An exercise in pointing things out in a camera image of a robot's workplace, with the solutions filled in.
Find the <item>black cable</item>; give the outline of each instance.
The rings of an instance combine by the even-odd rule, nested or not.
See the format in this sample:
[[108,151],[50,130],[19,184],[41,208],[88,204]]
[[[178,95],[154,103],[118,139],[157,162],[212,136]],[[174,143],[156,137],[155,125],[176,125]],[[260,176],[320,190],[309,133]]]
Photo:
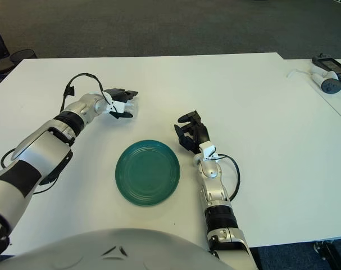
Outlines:
[[4,169],[6,166],[4,165],[4,160],[6,159],[6,157],[11,153],[14,152],[15,148],[13,148],[12,150],[9,150],[8,152],[6,152],[4,154],[4,156],[1,158],[1,166]]
[[231,156],[224,155],[224,154],[218,154],[218,156],[222,156],[222,157],[219,157],[219,158],[216,158],[216,159],[212,159],[212,160],[219,160],[219,159],[228,158],[228,159],[230,159],[233,162],[233,164],[235,166],[235,169],[237,170],[237,175],[238,175],[237,185],[235,187],[235,190],[234,190],[233,194],[231,194],[231,196],[229,197],[229,200],[232,201],[236,197],[236,195],[238,194],[239,187],[240,187],[240,170],[239,170],[239,166],[238,166],[237,162],[235,161],[235,159],[233,159]]
[[209,155],[208,158],[210,158],[212,156],[212,154],[214,154],[216,152],[216,146],[214,146],[214,151],[212,151]]
[[58,178],[59,178],[59,176],[54,180],[53,184],[50,187],[46,188],[45,190],[35,192],[35,193],[33,193],[33,195],[40,194],[40,193],[46,192],[47,190],[50,190],[56,184]]
[[80,76],[87,76],[87,77],[90,77],[90,78],[96,80],[96,81],[98,82],[98,84],[99,84],[99,88],[100,88],[100,90],[101,90],[101,94],[103,95],[105,101],[106,101],[109,105],[111,105],[111,104],[109,103],[109,101],[106,99],[106,97],[105,97],[105,95],[104,95],[104,93],[103,93],[103,92],[104,92],[104,90],[103,90],[103,85],[102,85],[102,83],[100,82],[100,80],[99,80],[95,75],[93,75],[93,74],[90,74],[90,73],[79,73],[78,75],[75,75],[73,78],[71,78],[70,81],[68,82],[67,86],[65,87],[64,94],[63,94],[63,102],[62,102],[62,106],[61,106],[61,108],[60,108],[60,111],[64,110],[64,104],[65,104],[65,99],[66,99],[66,97],[67,97],[68,95],[72,95],[72,96],[74,95],[74,87],[71,87],[70,84],[73,82],[74,79],[76,79],[76,78],[78,78],[78,77],[80,77]]

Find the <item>robotic hand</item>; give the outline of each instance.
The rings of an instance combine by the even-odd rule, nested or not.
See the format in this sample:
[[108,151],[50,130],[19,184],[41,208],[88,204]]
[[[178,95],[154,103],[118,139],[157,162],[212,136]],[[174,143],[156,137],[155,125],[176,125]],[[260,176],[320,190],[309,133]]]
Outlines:
[[0,171],[0,254],[9,245],[8,236],[23,215],[35,188],[59,176],[72,158],[70,147],[84,127],[101,114],[133,117],[131,100],[137,94],[124,89],[103,91],[102,88],[101,94],[85,94],[15,148],[12,163]]
[[[219,159],[223,157],[216,153],[216,147],[210,141],[207,128],[201,123],[201,117],[196,111],[183,115],[178,122],[190,122],[183,127],[174,125],[174,128],[179,143],[195,154],[193,163],[198,167],[197,180],[206,218],[210,252],[235,269],[257,269],[230,203],[240,182],[238,181],[235,193],[229,197],[222,184],[222,172],[218,164]],[[189,133],[193,138],[186,136],[185,133]],[[231,157],[228,158],[234,162],[239,177],[237,164]]]

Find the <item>green plate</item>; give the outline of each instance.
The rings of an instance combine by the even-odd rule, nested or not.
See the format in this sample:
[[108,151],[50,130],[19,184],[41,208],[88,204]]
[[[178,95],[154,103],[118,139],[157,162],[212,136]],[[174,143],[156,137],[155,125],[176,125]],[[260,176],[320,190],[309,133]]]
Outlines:
[[129,146],[120,156],[115,180],[120,193],[133,204],[156,205],[176,189],[180,167],[164,143],[146,140]]

